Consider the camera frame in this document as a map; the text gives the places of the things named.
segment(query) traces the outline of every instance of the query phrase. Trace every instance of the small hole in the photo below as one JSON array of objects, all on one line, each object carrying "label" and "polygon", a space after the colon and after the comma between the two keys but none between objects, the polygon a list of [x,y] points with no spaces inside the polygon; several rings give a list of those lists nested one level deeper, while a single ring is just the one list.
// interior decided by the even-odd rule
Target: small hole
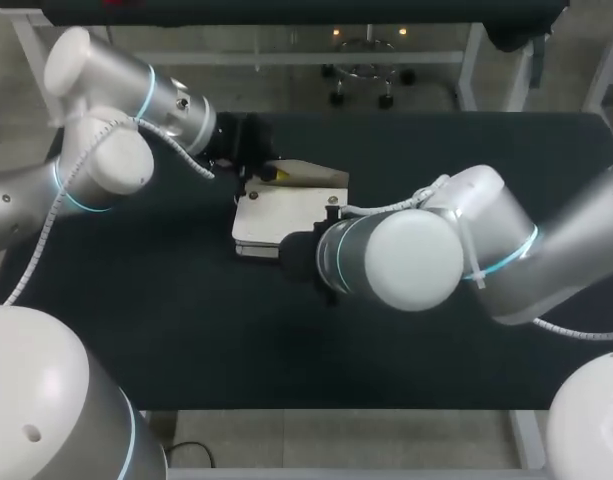
[{"label": "small hole", "polygon": [[42,439],[42,434],[35,425],[24,425],[22,431],[29,442],[37,443]]}]

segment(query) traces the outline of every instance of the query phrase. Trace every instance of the caster wheel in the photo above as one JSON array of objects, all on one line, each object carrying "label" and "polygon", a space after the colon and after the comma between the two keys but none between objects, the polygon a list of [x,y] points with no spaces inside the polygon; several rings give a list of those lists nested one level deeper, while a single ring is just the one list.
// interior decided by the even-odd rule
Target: caster wheel
[{"label": "caster wheel", "polygon": [[392,95],[380,95],[379,108],[388,110],[395,104],[395,98]]},{"label": "caster wheel", "polygon": [[322,77],[332,78],[334,76],[335,76],[335,67],[333,65],[330,65],[330,64],[322,65]]},{"label": "caster wheel", "polygon": [[410,87],[411,85],[415,85],[415,83],[417,82],[417,74],[415,73],[415,70],[407,68],[406,70],[402,70],[400,72],[399,80],[402,82],[403,85],[407,85]]},{"label": "caster wheel", "polygon": [[333,107],[341,107],[344,104],[344,94],[332,92],[328,101]]}]

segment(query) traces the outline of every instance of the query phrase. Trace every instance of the rolling stool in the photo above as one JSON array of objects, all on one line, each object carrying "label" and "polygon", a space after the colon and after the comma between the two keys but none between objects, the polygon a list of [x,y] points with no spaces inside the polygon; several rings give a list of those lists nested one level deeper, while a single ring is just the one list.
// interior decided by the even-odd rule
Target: rolling stool
[{"label": "rolling stool", "polygon": [[[353,38],[342,43],[338,49],[344,53],[361,53],[371,51],[374,53],[391,53],[395,51],[395,47],[384,41],[376,40],[373,36],[373,25],[366,26],[366,39]],[[347,78],[357,78],[360,80],[383,80],[386,91],[379,96],[379,108],[388,110],[391,108],[395,99],[392,95],[393,77],[399,72],[400,81],[404,85],[413,85],[417,80],[415,71],[407,68],[398,70],[395,65],[390,64],[363,64],[363,65],[323,65],[322,76],[324,78],[336,78],[337,88],[331,92],[329,101],[335,107],[341,107],[344,104],[344,81]]]}]

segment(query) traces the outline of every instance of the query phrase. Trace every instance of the black cable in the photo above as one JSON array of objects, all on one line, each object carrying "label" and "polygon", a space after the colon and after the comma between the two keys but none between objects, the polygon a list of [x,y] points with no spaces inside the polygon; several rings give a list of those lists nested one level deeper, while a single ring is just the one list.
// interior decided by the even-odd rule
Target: black cable
[{"label": "black cable", "polygon": [[206,455],[208,455],[208,460],[210,461],[210,468],[217,468],[215,466],[215,457],[213,457],[213,452],[211,452],[210,448],[208,448],[202,442],[181,442],[181,443],[178,443],[178,444],[173,445],[172,447],[167,448],[165,450],[166,456],[167,457],[170,456],[170,454],[173,453],[178,448],[188,447],[190,445],[196,445],[198,447],[202,447],[206,451]]}]

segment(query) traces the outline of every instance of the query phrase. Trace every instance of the floor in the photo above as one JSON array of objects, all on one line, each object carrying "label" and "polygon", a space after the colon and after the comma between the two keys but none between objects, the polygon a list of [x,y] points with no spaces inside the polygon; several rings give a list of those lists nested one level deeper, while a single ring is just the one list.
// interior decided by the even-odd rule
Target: floor
[{"label": "floor", "polygon": [[[530,95],[527,110],[580,109],[601,52],[613,31],[613,0],[573,0],[555,25],[548,42],[540,90]],[[398,27],[377,34],[395,35]],[[115,29],[117,43],[157,48],[196,45],[237,50],[250,47],[252,27],[182,29]],[[400,43],[419,49],[463,45],[468,27],[411,26]],[[298,29],[298,48],[330,45],[330,29]],[[263,29],[260,47],[282,48],[288,32]],[[481,109],[498,109],[511,80],[515,58],[497,52],[488,41],[475,74]],[[316,68],[170,68],[208,96],[219,109],[326,110],[331,89]],[[419,70],[414,89],[396,87],[396,109],[449,111],[450,85],[456,68]],[[374,109],[380,86],[355,86],[348,110]],[[608,109],[613,121],[613,107]],[[0,17],[0,169],[40,162],[52,140],[42,100],[14,32]],[[544,412],[540,415],[543,424]],[[199,440],[210,446],[218,467],[352,467],[352,468],[512,468],[517,453],[504,412],[458,411],[217,411],[179,412],[156,416],[156,427],[168,441]],[[174,465],[207,466],[205,454],[189,447],[178,451]]]}]

